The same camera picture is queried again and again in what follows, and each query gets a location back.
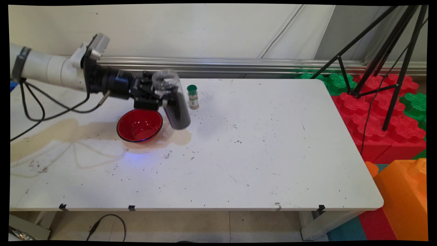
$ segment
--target clear plastic container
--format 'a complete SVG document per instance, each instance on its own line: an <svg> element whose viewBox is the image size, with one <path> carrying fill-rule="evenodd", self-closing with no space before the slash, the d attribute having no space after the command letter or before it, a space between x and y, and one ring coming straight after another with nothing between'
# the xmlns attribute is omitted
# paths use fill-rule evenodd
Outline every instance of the clear plastic container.
<svg viewBox="0 0 437 246"><path fill-rule="evenodd" d="M152 75L155 94L166 100L163 108L172 128L181 130L191 123L179 76L175 70L160 70Z"/></svg>

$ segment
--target green lid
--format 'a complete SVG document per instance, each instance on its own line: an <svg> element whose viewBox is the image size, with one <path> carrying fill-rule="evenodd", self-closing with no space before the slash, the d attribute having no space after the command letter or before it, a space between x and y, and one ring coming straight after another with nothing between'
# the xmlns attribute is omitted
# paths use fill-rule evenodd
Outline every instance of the green lid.
<svg viewBox="0 0 437 246"><path fill-rule="evenodd" d="M194 84L189 85L187 87L187 90L188 90L189 95L196 95L197 94L197 86L195 86Z"/></svg>

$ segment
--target black tripod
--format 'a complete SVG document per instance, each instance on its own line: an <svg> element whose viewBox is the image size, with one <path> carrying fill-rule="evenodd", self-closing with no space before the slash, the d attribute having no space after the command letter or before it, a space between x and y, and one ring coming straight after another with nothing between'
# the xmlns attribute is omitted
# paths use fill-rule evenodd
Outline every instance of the black tripod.
<svg viewBox="0 0 437 246"><path fill-rule="evenodd" d="M411 40L409 45L407 46L407 52L404 58L404 61L402 63L402 68L399 73L399 78L396 84L389 85L387 87L378 88L377 90L368 91L366 93L361 93L360 90L363 87L364 83L367 81L367 79L370 77L370 75L373 73L374 76L376 76L379 71L381 70L382 66L384 65L385 61L387 60L390 52L393 50L393 47L397 43L399 37L405 30L405 27L408 25L411 17L414 15L414 12L418 8L418 5L414 6L408 6L405 12L402 14L401 18L399 19L398 23L388 36L387 40L382 45L381 49L376 54L375 58L369 63L366 71L364 72L363 77L361 78L360 82L358 82L356 88L352 91L349 85L349 81L347 80L346 71L344 69L343 61L341 59L341 55L343 55L350 47L352 47L358 40L360 40L364 35L366 35L372 28L374 28L379 22L381 22L387 15L389 15L394 9L396 9L397 6L391 6L388 8L381 16L379 16L370 26L368 26L366 29L364 29L363 32L361 32L356 38L354 38L346 47L344 47L340 52L338 52L327 64L325 64L317 73L313 74L311 79L315 79L319 74L321 74L326 68L328 68L335 60L338 59L338 63L340 64L341 72L344 77L344 81L346 83L347 87L347 93L350 95L354 95L356 98L360 98L364 95L369 95L373 93L378 93L379 91L385 91L389 90L391 88L395 88L395 91L392 96L392 100L390 102L390 106L388 108L387 115L385 116L384 125L382 126L382 130L386 131L388 124L390 123L390 118L393 113L393 109L396 104L396 100L398 98L399 92L402 87L402 82L405 77L405 73L408 67L408 64L411 59L411 55L414 50L414 46L416 45L417 38L419 36L419 32L421 27L423 26L423 20L425 18L425 13L427 11L428 5L422 5L420 8L419 16L416 21L416 25L414 27L413 34L411 36Z"/></svg>

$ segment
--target tripod leg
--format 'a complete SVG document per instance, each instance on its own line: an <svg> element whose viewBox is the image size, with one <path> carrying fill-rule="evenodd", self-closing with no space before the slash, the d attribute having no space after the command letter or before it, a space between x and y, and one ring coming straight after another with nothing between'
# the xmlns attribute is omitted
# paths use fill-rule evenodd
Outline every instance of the tripod leg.
<svg viewBox="0 0 437 246"><path fill-rule="evenodd" d="M373 76L376 76L379 74L379 71L381 71L382 66L384 65L384 63L386 62L388 56L390 55L390 53L392 52L393 48L395 47L396 43L398 42L399 38L401 37L402 33L404 32L405 28L407 27L409 21L411 20L411 18L413 17L415 11L411 14L408 22L405 23L405 25L402 27L402 29L400 30L400 32L396 35L396 37L393 39L393 41L390 43L390 46L387 48L387 51L384 54L384 57L382 58L381 62L379 63L378 67L376 68L375 72L373 73Z"/></svg>
<svg viewBox="0 0 437 246"><path fill-rule="evenodd" d="M405 12L402 14L401 18L399 19L398 23L388 36L387 40L382 45L381 49L376 54L375 58L372 62L367 66L366 71L364 72L363 77L361 78L360 82L358 82L357 86L355 87L354 93L359 94L361 88L363 87L364 83L367 81L367 79L370 77L370 75L375 70L376 66L384 59L384 55L387 53L387 50L393 45L396 44L397 39L402 34L405 27L408 25L408 22L410 21L411 17L413 16L414 12L416 11L417 6L408 6Z"/></svg>
<svg viewBox="0 0 437 246"><path fill-rule="evenodd" d="M319 76L326 68L328 68L335 60L337 56L343 55L350 47L352 47L358 40L360 40L364 35L366 35L372 28L374 28L379 22L381 22L387 15L389 15L397 6L390 6L384 13L382 13L374 22L372 22L366 29L364 29L357 37L355 37L346 47L344 47L340 52L338 52L331 60L329 60L322 68L319 69L311 79L315 79Z"/></svg>
<svg viewBox="0 0 437 246"><path fill-rule="evenodd" d="M414 46L416 45L417 38L419 37L420 28L425 18L427 8L428 5L422 5L422 7L420 8L419 16L417 17L416 25L414 26L414 31L413 34L411 35L410 45L408 47L407 53L405 54L404 62L402 63L402 68L399 73L398 82L396 83L397 87L395 88L395 92L393 93L390 106L388 107L387 115L385 116L384 125L382 126L383 131L387 130L388 124L390 123L390 118L392 117L393 109L395 108L396 100L401 90L405 73L407 71L409 61L411 59L411 55L413 54Z"/></svg>

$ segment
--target cable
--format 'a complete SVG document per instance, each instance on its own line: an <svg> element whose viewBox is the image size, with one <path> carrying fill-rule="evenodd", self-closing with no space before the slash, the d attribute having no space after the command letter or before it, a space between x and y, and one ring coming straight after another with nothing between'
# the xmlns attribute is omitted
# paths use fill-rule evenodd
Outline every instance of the cable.
<svg viewBox="0 0 437 246"><path fill-rule="evenodd" d="M99 224L100 224L100 221L101 221L104 217L106 217L106 216L110 216L110 215L119 218L119 219L121 220L121 222L123 223L123 227L125 228L125 236L123 237L123 242L125 241L125 239L126 239L126 224L125 224L125 222L123 221L122 218L120 218L118 215L115 215L115 214L107 214L107 215L104 215L103 217L101 217L101 218L100 218L100 219L99 219L99 220L98 220L98 221L93 225L93 227L91 228L91 230L90 230L90 234L88 235L86 241L88 241L88 240L90 239L91 235L96 231L97 227L98 227Z"/></svg>
<svg viewBox="0 0 437 246"><path fill-rule="evenodd" d="M282 33L287 29L288 25L290 25L290 23L294 20L294 18L296 17L296 15L299 13L300 9L302 9L302 7L304 6L304 4L301 4L301 6L299 7L299 9L296 11L296 13L293 15L293 17L288 21L287 25L282 29L282 31L276 36L276 38L273 40L273 42L269 45L269 47L267 48L266 51L264 51L264 54L261 56L261 59L264 58L264 56L267 54L267 52L270 50L270 48L272 47L272 45L276 42L276 40L282 35Z"/></svg>
<svg viewBox="0 0 437 246"><path fill-rule="evenodd" d="M422 26L420 27L420 29L422 29L422 27L426 24L426 22L428 21L428 18L425 19L425 21L423 21ZM372 100L369 103L369 112L367 113L367 119L366 119L366 123L364 124L364 131L363 131L363 142L361 143L361 152L360 155L363 155L363 150L364 150L364 138L366 137L366 126L367 123L369 121L369 116L370 116L370 110L372 107L372 103L376 98L376 95L378 94L379 90L381 89L382 83L384 81L385 78L388 77L388 74L392 71L392 69L395 67L396 63L398 63L399 59L401 59L402 55L404 54L404 52L408 49L408 47L410 46L410 43L408 43L408 45L405 47L405 49L402 51L402 53L399 55L398 59L396 59L395 63L393 64L393 66L390 68L390 70L385 74L385 76L382 78L381 82L379 83L379 87L375 92L375 95L373 96Z"/></svg>
<svg viewBox="0 0 437 246"><path fill-rule="evenodd" d="M23 135L26 134L28 131L34 129L34 128L35 128L37 125L39 125L39 124L44 120L44 118L45 118L45 110L44 110L44 107L42 106L42 104L41 104L41 102L38 100L38 98L35 96L35 94L32 92L32 90L29 88L29 86L27 85L27 83L26 83L25 81L24 81L24 83L26 84L26 87L27 87L27 89L29 90L30 94L33 96L33 98L35 98L36 102L37 102L37 103L39 104L39 106L41 107L41 110L42 110L42 117L41 117L41 119L38 120L38 122L37 122L35 125L33 125L32 127L30 127L29 129L25 130L24 132L20 133L18 136L12 138L12 139L10 140L11 142L14 141L15 139L17 139L17 138L23 136ZM25 97L24 97L24 87L23 87L23 83L20 83L20 88L21 88L21 99L22 99L23 106L24 106L24 112L25 112L26 115L27 115L28 112L27 112L27 107L26 107L26 99L25 99Z"/></svg>
<svg viewBox="0 0 437 246"><path fill-rule="evenodd" d="M45 93L44 91L42 91L41 89L39 89L38 87L36 87L36 86L34 86L34 85L32 85L32 84L29 84L29 86L31 86L32 88L34 88L35 90L37 90L38 92L40 92L41 94L43 94L44 96L46 96L48 99L50 99L50 100L52 100L53 102L55 102L56 104L58 104L59 106L65 108L65 109L68 109L68 110L65 111L65 112L73 111L73 112L76 112L76 113L89 113L89 112L92 112L92 111L96 110L96 109L100 106L99 104L97 104L97 106L95 106L94 108L89 109L89 110L85 110L85 111L75 110L75 108L77 107L77 105L74 106L74 107L72 107L72 108L69 108L68 106L65 106L64 104L60 103L59 101L57 101L56 99L54 99L53 97L51 97L49 94L47 94L47 93ZM81 103L78 104L78 105L82 105L82 104L84 104L84 103L89 99L89 96L87 96L87 97L88 97L88 98L87 98L86 100L84 100L83 102L81 102Z"/></svg>

